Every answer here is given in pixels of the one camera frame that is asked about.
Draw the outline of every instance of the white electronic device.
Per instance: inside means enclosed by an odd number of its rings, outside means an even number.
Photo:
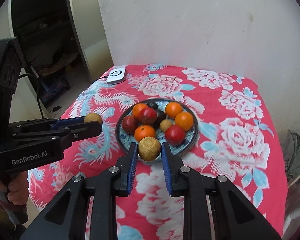
[[[116,68],[110,71],[109,76],[107,78],[108,85],[114,85],[121,83],[126,78],[126,68]]]

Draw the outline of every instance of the white wall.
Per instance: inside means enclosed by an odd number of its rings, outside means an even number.
[[[0,8],[0,39],[13,37],[10,21],[10,0],[6,0]],[[16,93],[12,97],[10,122],[25,121],[41,118],[36,93],[29,79],[24,77],[18,81]],[[47,110],[42,105],[45,117]]]
[[[80,46],[93,80],[113,66],[98,0],[70,0]]]
[[[162,63],[251,78],[277,132],[300,132],[295,0],[99,0],[115,65]]]

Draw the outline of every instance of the blue and white plate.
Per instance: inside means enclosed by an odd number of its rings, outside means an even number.
[[[153,98],[153,99],[148,99],[148,100],[145,100],[145,101],[142,101],[139,103],[147,103],[149,101],[156,103],[158,105],[158,110],[161,110],[161,111],[165,110],[166,105],[168,103],[176,102],[176,101],[173,101],[170,99]],[[186,132],[186,138],[180,145],[170,146],[170,149],[171,149],[171,152],[173,155],[182,154],[182,153],[187,152],[189,149],[191,149],[195,143],[197,136],[198,136],[198,122],[197,122],[197,119],[196,119],[194,113],[187,106],[183,105],[182,103],[180,103],[180,102],[177,102],[177,103],[182,105],[184,112],[189,112],[192,114],[193,119],[194,119],[194,125],[192,126],[192,128],[189,131]],[[130,144],[132,142],[138,143],[133,135],[129,135],[123,130],[122,125],[121,125],[122,120],[125,116],[132,115],[133,107],[134,107],[134,105],[131,106],[129,109],[127,109],[120,116],[120,118],[117,122],[117,126],[115,128],[115,135],[118,140],[119,146],[126,154],[128,153]],[[156,130],[156,137],[157,137],[157,140],[159,140],[161,144],[163,142],[166,142],[164,133],[160,129]],[[160,161],[161,161],[161,153],[153,162],[160,162]]]

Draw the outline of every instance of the silver screw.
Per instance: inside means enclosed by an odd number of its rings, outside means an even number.
[[[190,168],[189,168],[188,166],[182,166],[182,167],[180,168],[180,170],[181,170],[182,172],[189,172],[189,171],[190,171]]]
[[[225,175],[220,175],[220,176],[218,176],[218,180],[220,182],[226,182],[227,181],[227,177]]]
[[[80,175],[74,175],[74,176],[72,177],[72,180],[73,180],[74,182],[78,182],[78,181],[81,180],[81,176],[80,176]]]
[[[111,173],[116,173],[117,171],[119,171],[119,168],[117,166],[112,166],[112,167],[109,168],[109,171]]]

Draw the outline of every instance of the bowl of fruit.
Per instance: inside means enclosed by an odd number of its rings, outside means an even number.
[[[127,153],[132,142],[139,144],[139,159],[161,161],[161,144],[168,142],[173,155],[191,149],[198,136],[194,113],[180,102],[153,98],[127,109],[119,118],[115,134]]]

